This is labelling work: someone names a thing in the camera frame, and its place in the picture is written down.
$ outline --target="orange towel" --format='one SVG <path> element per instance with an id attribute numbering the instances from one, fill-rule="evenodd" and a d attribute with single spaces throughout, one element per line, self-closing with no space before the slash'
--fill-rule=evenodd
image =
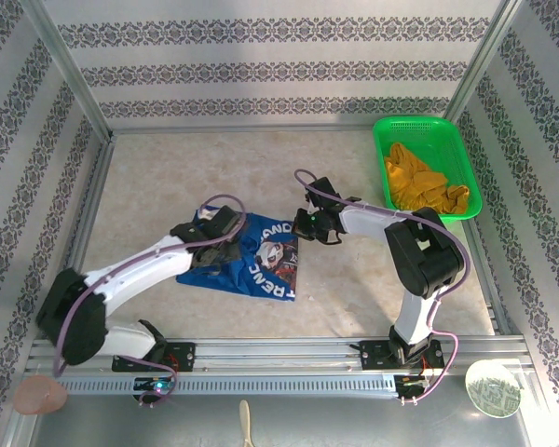
<path id="1" fill-rule="evenodd" d="M 431 207 L 441 214 L 463 214 L 468 209 L 468 186 L 449 186 L 447 178 L 432 171 L 400 142 L 391 146 L 385 157 L 389 191 L 400 210 Z"/>

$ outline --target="plastic basket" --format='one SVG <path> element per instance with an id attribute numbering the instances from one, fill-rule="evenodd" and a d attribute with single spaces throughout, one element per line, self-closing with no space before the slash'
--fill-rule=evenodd
<path id="1" fill-rule="evenodd" d="M 400 142 L 431 169 L 445 174 L 449 184 L 465 184 L 470 189 L 467 211 L 464 214 L 440 214 L 443 222 L 470 219 L 481 211 L 483 200 L 478 184 L 464 142 L 452 123 L 434 116 L 392 116 L 377 121 L 373 135 L 387 208 L 398 209 L 391 201 L 384 157 L 389 156 L 392 144 Z"/>

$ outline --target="wallpaper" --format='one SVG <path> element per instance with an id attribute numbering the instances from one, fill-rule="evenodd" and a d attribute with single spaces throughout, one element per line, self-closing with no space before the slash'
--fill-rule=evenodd
<path id="1" fill-rule="evenodd" d="M 0 441 L 33 314 L 75 229 L 102 142 L 15 0 L 0 0 Z"/>
<path id="2" fill-rule="evenodd" d="M 442 115 L 498 0 L 46 0 L 113 129 Z"/>
<path id="3" fill-rule="evenodd" d="M 491 273 L 559 420 L 559 0 L 521 7 L 458 125 Z"/>

